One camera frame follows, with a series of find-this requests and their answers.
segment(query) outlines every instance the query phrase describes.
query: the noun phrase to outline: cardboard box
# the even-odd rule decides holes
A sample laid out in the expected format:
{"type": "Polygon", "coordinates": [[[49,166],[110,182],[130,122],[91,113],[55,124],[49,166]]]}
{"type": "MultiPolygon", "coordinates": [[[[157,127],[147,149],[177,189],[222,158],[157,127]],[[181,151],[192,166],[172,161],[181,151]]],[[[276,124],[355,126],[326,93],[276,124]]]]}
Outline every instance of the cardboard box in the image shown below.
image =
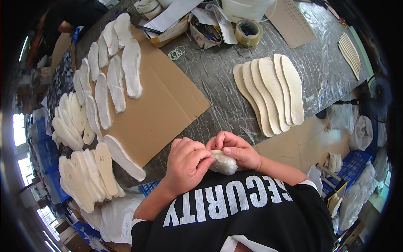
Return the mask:
{"type": "Polygon", "coordinates": [[[67,223],[67,221],[62,221],[59,224],[57,224],[54,228],[58,233],[62,233],[64,230],[69,228],[70,225],[67,223]]]}
{"type": "MultiPolygon", "coordinates": [[[[116,114],[109,94],[112,126],[102,135],[114,136],[129,157],[143,167],[211,105],[201,91],[160,49],[130,25],[133,38],[141,47],[139,99],[127,96],[126,110],[116,114]]],[[[101,70],[105,75],[108,66],[101,70]]],[[[95,83],[90,78],[93,95],[95,83]]]]}

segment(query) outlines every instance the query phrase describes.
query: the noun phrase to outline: finger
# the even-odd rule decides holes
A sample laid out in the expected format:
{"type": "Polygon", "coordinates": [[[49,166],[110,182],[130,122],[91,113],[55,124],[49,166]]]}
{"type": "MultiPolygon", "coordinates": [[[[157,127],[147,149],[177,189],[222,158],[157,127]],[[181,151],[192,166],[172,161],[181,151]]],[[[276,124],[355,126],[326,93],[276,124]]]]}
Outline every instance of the finger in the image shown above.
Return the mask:
{"type": "Polygon", "coordinates": [[[177,149],[180,149],[182,146],[184,146],[189,141],[192,141],[192,139],[190,139],[188,137],[182,138],[182,140],[177,145],[177,149]]]}
{"type": "Polygon", "coordinates": [[[197,166],[197,171],[196,171],[196,177],[199,179],[202,179],[204,175],[206,174],[208,168],[212,163],[216,161],[215,158],[209,157],[206,158],[205,160],[201,161],[199,165],[197,166]]]}
{"type": "Polygon", "coordinates": [[[216,145],[219,150],[221,150],[225,146],[238,148],[245,148],[250,146],[250,144],[248,144],[248,142],[246,142],[243,138],[234,135],[233,133],[228,131],[220,131],[220,133],[218,133],[216,138],[216,145]]]}
{"type": "Polygon", "coordinates": [[[249,157],[247,150],[237,147],[224,147],[224,154],[239,161],[246,161],[249,157]]]}
{"type": "Polygon", "coordinates": [[[171,144],[171,150],[174,150],[174,149],[177,147],[178,143],[179,143],[181,140],[182,140],[182,138],[176,138],[176,139],[174,139],[174,140],[172,141],[172,144],[171,144]]]}
{"type": "Polygon", "coordinates": [[[213,150],[216,147],[216,137],[212,137],[206,144],[206,150],[213,150]]]}
{"type": "Polygon", "coordinates": [[[205,150],[206,146],[198,141],[187,141],[182,147],[180,147],[179,151],[183,156],[189,155],[192,151],[195,150],[205,150]]]}

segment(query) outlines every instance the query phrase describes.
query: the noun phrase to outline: hand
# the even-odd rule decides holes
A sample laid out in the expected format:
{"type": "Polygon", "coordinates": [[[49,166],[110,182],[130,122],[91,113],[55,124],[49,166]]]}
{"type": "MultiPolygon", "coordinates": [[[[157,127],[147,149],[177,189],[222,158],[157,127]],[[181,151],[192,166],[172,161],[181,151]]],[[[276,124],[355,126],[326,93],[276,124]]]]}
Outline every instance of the hand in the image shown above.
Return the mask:
{"type": "Polygon", "coordinates": [[[200,142],[187,137],[175,139],[168,156],[166,175],[161,182],[175,198],[192,190],[216,161],[210,156],[211,152],[200,142]]]}
{"type": "Polygon", "coordinates": [[[260,155],[248,142],[227,131],[220,131],[206,144],[206,150],[222,150],[226,156],[235,158],[238,170],[256,170],[262,165],[260,155]]]}

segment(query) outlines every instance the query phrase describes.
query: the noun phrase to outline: window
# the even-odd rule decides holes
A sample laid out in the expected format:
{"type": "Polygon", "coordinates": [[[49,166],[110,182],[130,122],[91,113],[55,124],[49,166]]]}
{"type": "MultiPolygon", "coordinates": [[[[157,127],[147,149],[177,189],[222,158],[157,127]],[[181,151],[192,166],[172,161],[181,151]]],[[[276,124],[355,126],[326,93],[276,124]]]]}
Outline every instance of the window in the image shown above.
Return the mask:
{"type": "Polygon", "coordinates": [[[29,157],[18,160],[20,166],[21,176],[23,177],[24,185],[27,186],[32,183],[32,179],[35,178],[33,174],[32,163],[29,157]]]}
{"type": "Polygon", "coordinates": [[[49,232],[53,235],[53,237],[56,239],[56,241],[59,241],[60,240],[59,233],[54,228],[59,222],[56,220],[55,216],[50,211],[50,208],[48,206],[46,206],[42,209],[36,210],[36,212],[38,213],[38,215],[42,219],[42,221],[45,223],[49,232]]]}
{"type": "Polygon", "coordinates": [[[27,142],[25,137],[24,115],[15,114],[12,118],[14,124],[14,143],[15,146],[24,144],[27,142]]]}

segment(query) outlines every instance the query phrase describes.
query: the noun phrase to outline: white bucket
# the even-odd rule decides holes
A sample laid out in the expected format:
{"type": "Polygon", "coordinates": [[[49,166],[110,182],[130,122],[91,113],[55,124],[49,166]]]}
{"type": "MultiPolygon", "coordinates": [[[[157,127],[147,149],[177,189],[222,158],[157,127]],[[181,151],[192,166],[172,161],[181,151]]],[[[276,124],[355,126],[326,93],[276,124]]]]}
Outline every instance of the white bucket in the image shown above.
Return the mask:
{"type": "Polygon", "coordinates": [[[231,22],[247,19],[261,21],[264,13],[276,0],[222,0],[222,9],[231,22]]]}

